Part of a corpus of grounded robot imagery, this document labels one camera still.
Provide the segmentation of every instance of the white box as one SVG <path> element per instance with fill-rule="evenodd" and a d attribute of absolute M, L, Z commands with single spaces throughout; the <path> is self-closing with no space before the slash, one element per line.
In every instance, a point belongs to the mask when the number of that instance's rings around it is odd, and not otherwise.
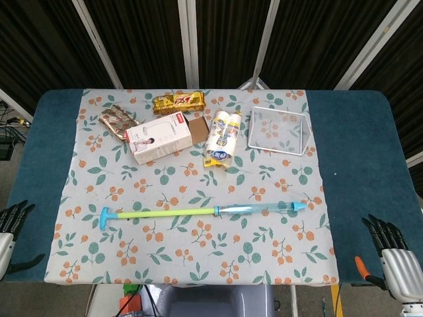
<path fill-rule="evenodd" d="M 132 127 L 126 137 L 138 164 L 192 146 L 191 132 L 182 112 Z"/>

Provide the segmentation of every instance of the black curtain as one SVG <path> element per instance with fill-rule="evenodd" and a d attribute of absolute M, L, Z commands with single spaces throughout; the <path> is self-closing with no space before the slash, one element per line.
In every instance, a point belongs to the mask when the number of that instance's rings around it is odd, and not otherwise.
<path fill-rule="evenodd" d="M 85 0 L 125 88 L 186 87 L 177 0 Z"/>
<path fill-rule="evenodd" d="M 333 89 L 395 0 L 281 0 L 260 78 L 273 89 Z"/>
<path fill-rule="evenodd" d="M 34 113 L 46 91 L 112 88 L 72 2 L 0 2 L 0 87 Z"/>
<path fill-rule="evenodd" d="M 410 168 L 410 175 L 417 194 L 423 198 L 423 163 Z"/>
<path fill-rule="evenodd" d="M 420 2 L 352 87 L 389 99 L 406 158 L 423 151 L 422 17 Z"/>
<path fill-rule="evenodd" d="M 270 0 L 197 0 L 200 87 L 238 88 L 252 77 Z"/>

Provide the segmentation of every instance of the floral tablecloth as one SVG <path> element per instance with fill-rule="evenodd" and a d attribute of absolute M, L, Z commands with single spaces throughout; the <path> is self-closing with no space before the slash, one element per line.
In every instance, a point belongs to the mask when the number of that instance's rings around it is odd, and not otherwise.
<path fill-rule="evenodd" d="M 98 115 L 111 104 L 119 104 L 140 122 L 155 119 L 152 99 L 177 91 L 84 90 L 46 282 L 314 286 L 338 282 L 314 137 L 302 157 L 247 147 L 253 106 L 299 112 L 310 122 L 305 91 L 203 91 L 206 109 L 187 114 L 188 119 L 203 115 L 210 122 L 219 108 L 243 114 L 228 169 L 203 167 L 203 143 L 137 165 L 128 146 L 98 122 Z M 279 138 L 280 120 L 262 122 L 259 131 Z M 305 202 L 307 208 L 284 211 L 288 201 Z M 264 206 L 254 215 L 115 220 L 105 231 L 98 225 L 104 206 L 125 212 L 234 203 L 278 203 L 281 210 L 270 213 Z"/>

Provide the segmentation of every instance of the light blue tube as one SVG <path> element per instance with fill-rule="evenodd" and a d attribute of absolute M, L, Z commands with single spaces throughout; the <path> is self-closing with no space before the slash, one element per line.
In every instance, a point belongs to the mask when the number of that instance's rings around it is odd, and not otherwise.
<path fill-rule="evenodd" d="M 307 204 L 293 201 L 291 203 L 257 203 L 257 204 L 245 204 L 245 205 L 228 205 L 228 206 L 217 206 L 214 208 L 215 216 L 219 216 L 224 213 L 232 214 L 246 214 L 246 213 L 261 213 L 264 209 L 269 212 L 293 210 L 299 211 L 300 209 L 306 208 Z"/>

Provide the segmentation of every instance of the cardboard flap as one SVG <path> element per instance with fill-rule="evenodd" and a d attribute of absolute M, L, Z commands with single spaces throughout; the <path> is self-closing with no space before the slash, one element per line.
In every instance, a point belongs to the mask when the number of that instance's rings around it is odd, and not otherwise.
<path fill-rule="evenodd" d="M 209 135 L 209 127 L 207 126 L 206 119 L 204 119 L 203 116 L 188 121 L 188 127 L 191 132 L 193 145 L 207 140 L 207 137 Z"/>

